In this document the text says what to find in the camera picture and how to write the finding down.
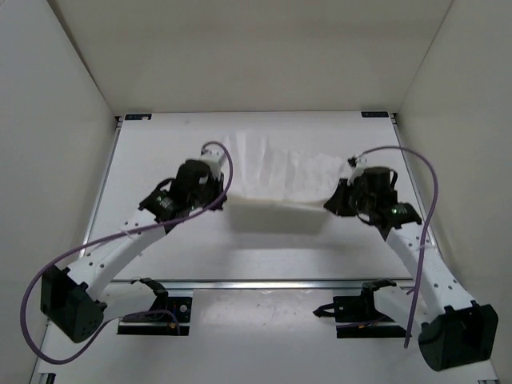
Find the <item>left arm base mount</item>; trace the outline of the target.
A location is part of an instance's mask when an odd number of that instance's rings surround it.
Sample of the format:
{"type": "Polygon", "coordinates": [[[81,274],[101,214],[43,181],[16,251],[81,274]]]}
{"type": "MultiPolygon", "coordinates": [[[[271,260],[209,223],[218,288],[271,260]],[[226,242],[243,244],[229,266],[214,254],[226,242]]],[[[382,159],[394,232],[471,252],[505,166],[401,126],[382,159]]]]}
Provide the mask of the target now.
{"type": "Polygon", "coordinates": [[[119,335],[188,336],[192,313],[191,292],[175,293],[150,278],[136,278],[130,284],[150,288],[156,298],[148,310],[128,314],[118,322],[119,335]]]}

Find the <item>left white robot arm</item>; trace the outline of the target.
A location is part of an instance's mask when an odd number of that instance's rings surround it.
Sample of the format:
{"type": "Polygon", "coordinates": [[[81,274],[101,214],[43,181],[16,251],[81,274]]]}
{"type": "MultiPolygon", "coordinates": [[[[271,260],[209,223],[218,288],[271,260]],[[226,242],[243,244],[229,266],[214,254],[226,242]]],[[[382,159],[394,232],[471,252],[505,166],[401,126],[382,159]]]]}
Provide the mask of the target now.
{"type": "Polygon", "coordinates": [[[172,178],[162,180],[145,197],[131,219],[112,236],[91,243],[86,254],[64,268],[48,267],[41,276],[41,310],[72,342],[92,338],[115,318],[144,313],[167,316],[168,293],[151,278],[133,280],[115,290],[111,281],[137,256],[168,235],[177,225],[227,200],[232,167],[226,154],[204,153],[187,159],[172,178]]]}

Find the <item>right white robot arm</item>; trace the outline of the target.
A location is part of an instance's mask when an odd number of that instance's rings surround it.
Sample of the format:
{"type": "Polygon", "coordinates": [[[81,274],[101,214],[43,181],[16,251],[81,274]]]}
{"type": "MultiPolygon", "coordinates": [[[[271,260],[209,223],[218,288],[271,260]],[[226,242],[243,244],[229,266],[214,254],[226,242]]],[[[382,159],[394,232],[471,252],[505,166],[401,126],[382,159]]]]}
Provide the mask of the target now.
{"type": "Polygon", "coordinates": [[[426,248],[416,209],[398,200],[398,174],[383,166],[340,179],[324,207],[376,228],[414,278],[410,293],[389,278],[364,282],[357,296],[334,298],[316,316],[334,316],[342,325],[392,321],[418,342],[426,364],[447,370],[490,359],[498,327],[492,305],[480,305],[434,250],[426,248]]]}

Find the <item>white skirt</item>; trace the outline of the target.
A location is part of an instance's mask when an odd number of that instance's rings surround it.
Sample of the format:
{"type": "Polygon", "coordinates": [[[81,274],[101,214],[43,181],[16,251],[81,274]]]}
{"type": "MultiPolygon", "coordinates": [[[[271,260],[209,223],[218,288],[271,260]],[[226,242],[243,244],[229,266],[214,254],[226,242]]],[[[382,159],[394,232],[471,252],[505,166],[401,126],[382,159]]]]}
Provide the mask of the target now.
{"type": "Polygon", "coordinates": [[[222,144],[233,162],[229,206],[321,210],[333,197],[346,165],[340,157],[291,150],[250,130],[230,133],[222,144]]]}

